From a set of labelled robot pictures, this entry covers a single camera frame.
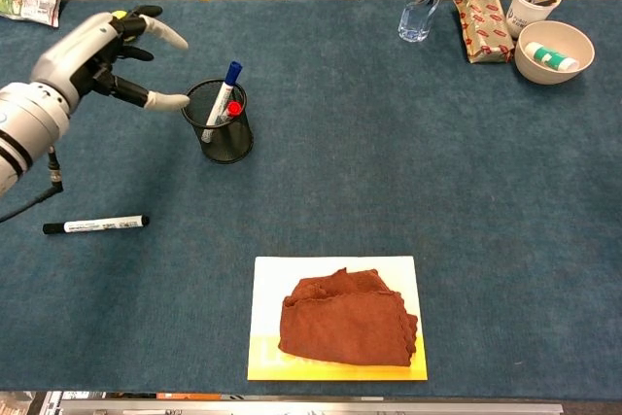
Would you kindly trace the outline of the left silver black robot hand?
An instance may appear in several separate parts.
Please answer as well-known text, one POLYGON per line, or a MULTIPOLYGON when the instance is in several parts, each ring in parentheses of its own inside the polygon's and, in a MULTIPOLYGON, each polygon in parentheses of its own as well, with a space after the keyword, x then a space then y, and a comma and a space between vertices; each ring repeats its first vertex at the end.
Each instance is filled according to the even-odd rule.
POLYGON ((145 5, 124 17, 103 12, 88 17, 35 63, 30 80, 54 88, 74 111, 82 98, 94 91, 150 111, 177 111, 190 103, 185 94, 163 94, 148 90, 113 74, 117 59, 154 59, 149 52, 130 46, 129 38, 149 33, 173 47, 185 50, 187 41, 157 19, 160 6, 145 5))

